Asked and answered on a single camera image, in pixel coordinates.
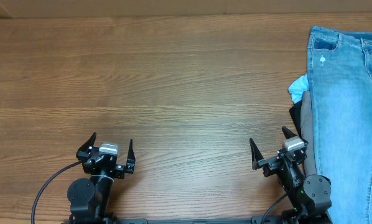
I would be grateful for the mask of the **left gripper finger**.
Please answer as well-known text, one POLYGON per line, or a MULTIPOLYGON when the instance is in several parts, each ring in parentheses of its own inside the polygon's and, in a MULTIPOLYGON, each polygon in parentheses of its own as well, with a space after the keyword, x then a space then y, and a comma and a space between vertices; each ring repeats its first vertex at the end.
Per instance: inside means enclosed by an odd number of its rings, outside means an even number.
POLYGON ((87 161, 91 157, 95 141, 96 132, 94 132, 91 137, 81 147, 78 148, 76 158, 79 161, 87 161))
POLYGON ((134 151, 133 151, 133 140, 131 139, 129 142, 125 173, 133 174, 135 165, 136 165, 136 158, 135 158, 134 151))

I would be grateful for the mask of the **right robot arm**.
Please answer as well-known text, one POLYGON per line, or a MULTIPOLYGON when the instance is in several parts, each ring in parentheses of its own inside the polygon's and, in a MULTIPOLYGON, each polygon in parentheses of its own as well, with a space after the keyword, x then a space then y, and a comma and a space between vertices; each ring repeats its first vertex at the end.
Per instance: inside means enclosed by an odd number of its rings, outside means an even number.
POLYGON ((279 184, 285 194, 277 199, 262 216, 251 218, 252 223, 331 223, 328 209, 332 206, 330 199, 331 181, 325 176, 312 174, 306 176, 299 165, 307 158, 308 142, 291 130, 282 127, 285 140, 277 155, 265 159, 253 139, 249 140, 252 169, 263 170, 263 175, 277 175, 279 184), (272 216, 272 210, 288 198, 293 208, 285 210, 279 216, 272 216))

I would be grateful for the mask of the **light blue denim jeans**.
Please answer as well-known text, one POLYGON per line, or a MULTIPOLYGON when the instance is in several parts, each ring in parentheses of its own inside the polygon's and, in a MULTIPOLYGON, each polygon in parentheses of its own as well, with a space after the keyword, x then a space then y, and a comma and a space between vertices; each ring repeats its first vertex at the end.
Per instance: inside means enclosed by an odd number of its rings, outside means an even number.
POLYGON ((372 223, 372 33, 313 27, 307 48, 315 167, 334 223, 372 223))

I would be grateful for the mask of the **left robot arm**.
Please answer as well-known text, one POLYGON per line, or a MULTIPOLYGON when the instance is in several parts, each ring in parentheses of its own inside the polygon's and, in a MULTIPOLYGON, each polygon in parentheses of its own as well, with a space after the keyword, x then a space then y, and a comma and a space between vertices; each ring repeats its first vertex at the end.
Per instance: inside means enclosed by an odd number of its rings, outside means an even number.
POLYGON ((107 212, 111 189, 115 179, 132 174, 136 165, 133 142, 129 142, 125 165, 118 164, 119 147, 111 143, 94 146, 93 133, 76 153, 76 157, 89 174, 89 178, 75 180, 68 188, 70 202, 70 223, 119 223, 119 218, 107 212))

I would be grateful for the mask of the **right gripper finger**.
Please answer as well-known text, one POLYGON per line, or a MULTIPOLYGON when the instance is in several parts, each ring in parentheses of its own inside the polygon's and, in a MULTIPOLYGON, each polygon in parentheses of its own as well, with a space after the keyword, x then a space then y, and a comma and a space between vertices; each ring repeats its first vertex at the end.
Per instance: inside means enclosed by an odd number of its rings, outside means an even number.
POLYGON ((249 144, 251 148, 252 169, 260 169, 263 166, 264 158, 252 138, 249 139, 249 144))
POLYGON ((284 135, 284 137, 286 138, 287 141, 290 141, 291 139, 299 139, 299 140, 303 141, 305 145, 308 145, 308 141, 306 141, 302 137, 296 135, 295 133, 293 133, 287 127, 283 126, 281 129, 282 129, 283 135, 284 135))

